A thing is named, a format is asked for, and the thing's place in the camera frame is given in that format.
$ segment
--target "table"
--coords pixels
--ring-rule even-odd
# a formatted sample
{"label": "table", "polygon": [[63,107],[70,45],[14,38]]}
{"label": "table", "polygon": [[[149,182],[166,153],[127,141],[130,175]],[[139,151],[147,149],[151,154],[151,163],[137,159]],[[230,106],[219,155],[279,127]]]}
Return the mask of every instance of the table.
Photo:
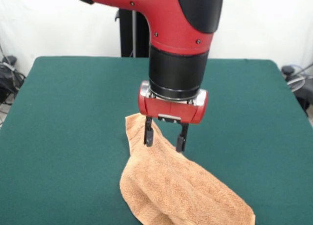
{"label": "table", "polygon": [[[0,130],[2,225],[140,224],[119,180],[125,116],[148,59],[40,57]],[[277,66],[209,60],[209,104],[185,155],[254,210],[257,225],[312,224],[313,130]],[[180,126],[157,121],[175,143]]]}

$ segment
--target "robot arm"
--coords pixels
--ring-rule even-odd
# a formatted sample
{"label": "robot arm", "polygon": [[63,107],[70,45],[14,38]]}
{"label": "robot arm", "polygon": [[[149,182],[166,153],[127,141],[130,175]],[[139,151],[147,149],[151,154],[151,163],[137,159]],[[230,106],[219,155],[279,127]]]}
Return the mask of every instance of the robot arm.
{"label": "robot arm", "polygon": [[[223,0],[82,0],[141,12],[150,28],[149,82],[139,91],[139,109],[151,118],[199,124],[208,101],[200,86]],[[147,145],[152,141],[146,139]]]}

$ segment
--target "white wall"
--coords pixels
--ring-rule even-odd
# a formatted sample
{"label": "white wall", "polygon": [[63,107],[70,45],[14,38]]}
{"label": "white wall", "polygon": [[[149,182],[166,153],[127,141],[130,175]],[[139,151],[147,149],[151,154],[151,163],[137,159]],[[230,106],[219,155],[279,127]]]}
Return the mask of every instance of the white wall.
{"label": "white wall", "polygon": [[[119,56],[116,8],[78,0],[0,0],[0,42],[28,73],[41,55]],[[312,0],[224,0],[212,58],[313,61]]]}

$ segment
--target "green felt tablecloth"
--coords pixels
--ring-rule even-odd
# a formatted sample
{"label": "green felt tablecloth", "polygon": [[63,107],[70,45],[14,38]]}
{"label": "green felt tablecloth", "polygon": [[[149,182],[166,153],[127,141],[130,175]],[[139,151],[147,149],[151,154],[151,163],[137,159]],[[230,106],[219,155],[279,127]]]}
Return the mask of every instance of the green felt tablecloth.
{"label": "green felt tablecloth", "polygon": [[[147,76],[147,59],[36,60],[0,130],[1,225],[139,224],[119,180],[124,118]],[[202,87],[210,101],[185,155],[242,197],[257,225],[313,224],[313,130],[275,63],[209,60]],[[175,142],[180,127],[159,126]]]}

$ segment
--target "towel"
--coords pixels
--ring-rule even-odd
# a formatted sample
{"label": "towel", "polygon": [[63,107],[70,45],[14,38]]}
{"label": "towel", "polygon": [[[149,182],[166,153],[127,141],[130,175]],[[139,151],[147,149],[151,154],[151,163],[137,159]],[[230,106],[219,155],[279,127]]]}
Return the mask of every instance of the towel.
{"label": "towel", "polygon": [[154,122],[153,146],[145,146],[144,125],[140,114],[126,117],[130,158],[120,180],[122,196],[139,221],[144,225],[255,224],[252,209],[211,173],[177,153]]}

